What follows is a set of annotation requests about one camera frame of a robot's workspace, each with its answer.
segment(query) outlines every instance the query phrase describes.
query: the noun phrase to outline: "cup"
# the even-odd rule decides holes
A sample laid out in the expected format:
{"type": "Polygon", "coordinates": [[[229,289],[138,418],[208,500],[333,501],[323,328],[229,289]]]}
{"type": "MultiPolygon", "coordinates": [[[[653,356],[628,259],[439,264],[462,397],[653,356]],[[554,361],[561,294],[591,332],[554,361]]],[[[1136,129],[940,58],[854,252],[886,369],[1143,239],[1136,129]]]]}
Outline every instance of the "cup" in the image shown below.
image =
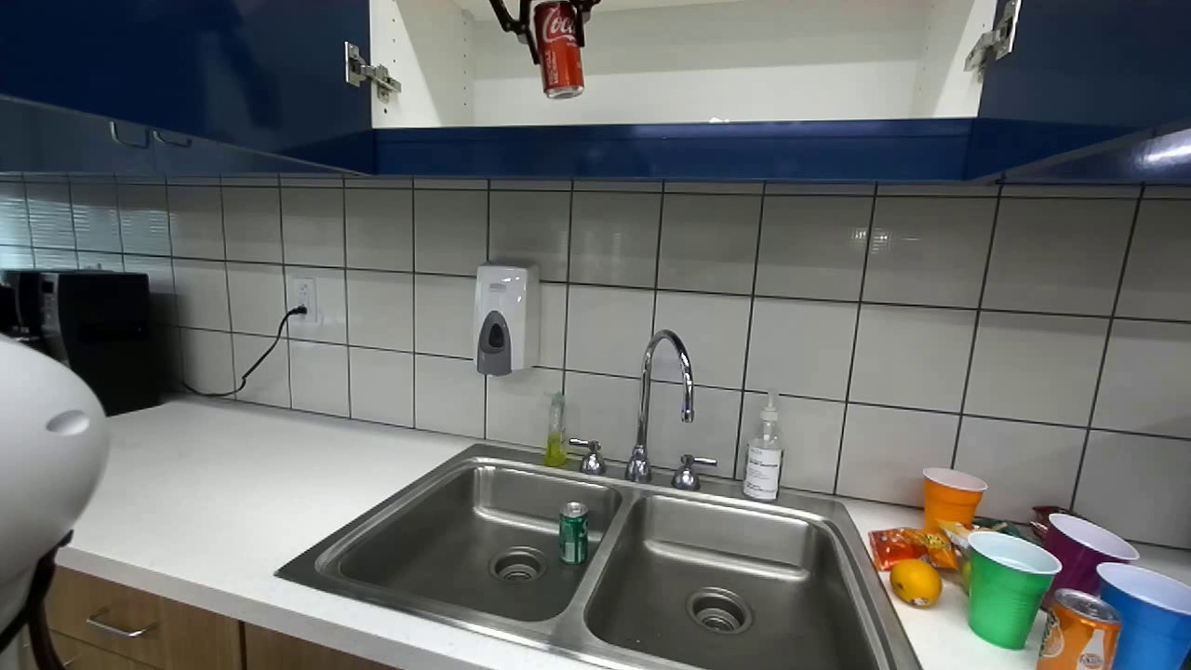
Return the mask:
{"type": "Polygon", "coordinates": [[[996,647],[1022,647],[1059,560],[999,532],[968,532],[968,548],[968,627],[996,647]]]}
{"type": "Polygon", "coordinates": [[[1191,584],[1121,560],[1102,560],[1096,578],[1121,615],[1117,670],[1191,666],[1191,584]]]}
{"type": "Polygon", "coordinates": [[[1054,588],[1076,588],[1076,592],[1096,592],[1102,578],[1094,572],[1094,565],[1143,559],[1117,532],[1073,512],[1049,512],[1049,532],[1043,536],[1043,548],[1065,560],[1054,588]]]}
{"type": "Polygon", "coordinates": [[[981,492],[989,492],[989,484],[971,471],[924,470],[924,529],[940,529],[940,520],[971,529],[981,492]]]}

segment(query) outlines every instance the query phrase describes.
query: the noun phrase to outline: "dish soap bottle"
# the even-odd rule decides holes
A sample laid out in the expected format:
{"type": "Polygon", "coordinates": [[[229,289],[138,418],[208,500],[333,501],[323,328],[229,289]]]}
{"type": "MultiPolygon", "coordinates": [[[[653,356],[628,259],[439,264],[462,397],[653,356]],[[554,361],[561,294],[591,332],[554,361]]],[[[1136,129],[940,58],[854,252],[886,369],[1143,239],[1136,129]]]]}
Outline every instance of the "dish soap bottle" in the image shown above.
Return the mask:
{"type": "Polygon", "coordinates": [[[547,426],[547,470],[568,470],[568,450],[565,450],[565,403],[561,391],[550,393],[550,426],[547,426]]]}
{"type": "Polygon", "coordinates": [[[744,464],[744,493],[746,500],[777,500],[782,492],[782,438],[777,438],[777,393],[766,393],[766,410],[759,414],[755,434],[746,438],[744,464]]]}

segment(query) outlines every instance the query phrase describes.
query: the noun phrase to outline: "double sink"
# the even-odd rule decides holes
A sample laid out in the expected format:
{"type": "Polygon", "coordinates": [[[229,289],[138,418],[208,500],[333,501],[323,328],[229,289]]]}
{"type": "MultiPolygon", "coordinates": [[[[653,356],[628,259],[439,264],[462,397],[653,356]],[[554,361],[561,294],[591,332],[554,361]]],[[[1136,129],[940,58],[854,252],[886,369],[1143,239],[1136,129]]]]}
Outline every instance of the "double sink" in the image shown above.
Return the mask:
{"type": "Polygon", "coordinates": [[[837,501],[671,492],[494,445],[449,459],[279,578],[596,666],[917,666],[837,501]],[[559,559],[565,501],[587,510],[583,565],[559,559]]]}

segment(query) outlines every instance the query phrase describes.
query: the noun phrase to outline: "countertop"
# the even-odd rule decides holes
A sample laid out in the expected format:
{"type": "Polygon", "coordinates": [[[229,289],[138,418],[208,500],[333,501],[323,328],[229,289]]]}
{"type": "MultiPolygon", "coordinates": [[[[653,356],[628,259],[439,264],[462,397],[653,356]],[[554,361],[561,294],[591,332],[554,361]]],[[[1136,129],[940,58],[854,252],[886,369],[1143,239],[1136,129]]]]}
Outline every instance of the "countertop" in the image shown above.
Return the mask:
{"type": "MultiPolygon", "coordinates": [[[[368,505],[410,489],[468,438],[373,426],[229,403],[168,403],[112,419],[102,479],[59,565],[157,592],[223,618],[398,666],[583,666],[279,580],[276,568],[368,505]]],[[[848,501],[859,532],[914,526],[914,510],[848,501]]],[[[1143,548],[1143,560],[1191,580],[1187,551],[1143,548]]],[[[1027,651],[981,642],[962,595],[939,609],[891,601],[925,670],[1030,670],[1027,651]]]]}

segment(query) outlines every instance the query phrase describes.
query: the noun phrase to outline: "green cup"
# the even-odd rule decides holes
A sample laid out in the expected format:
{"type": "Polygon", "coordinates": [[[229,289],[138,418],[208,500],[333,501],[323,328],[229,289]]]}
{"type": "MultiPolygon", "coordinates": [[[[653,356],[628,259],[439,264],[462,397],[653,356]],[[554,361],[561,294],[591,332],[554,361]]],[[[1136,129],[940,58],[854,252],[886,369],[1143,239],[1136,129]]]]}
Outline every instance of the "green cup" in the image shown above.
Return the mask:
{"type": "Polygon", "coordinates": [[[968,536],[968,627],[996,647],[1022,647],[1059,560],[1015,536],[968,536]]]}

